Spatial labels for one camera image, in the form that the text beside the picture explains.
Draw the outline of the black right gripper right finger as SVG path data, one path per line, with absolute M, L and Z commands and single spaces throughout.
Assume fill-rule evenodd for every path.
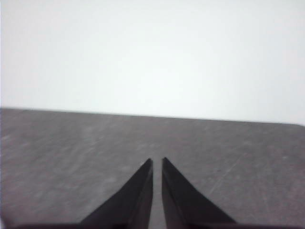
M 235 225 L 236 221 L 201 194 L 168 158 L 162 159 L 162 199 L 167 225 Z

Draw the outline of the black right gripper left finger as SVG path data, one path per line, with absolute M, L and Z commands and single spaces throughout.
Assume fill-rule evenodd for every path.
M 153 161 L 149 158 L 82 225 L 148 225 L 153 200 Z

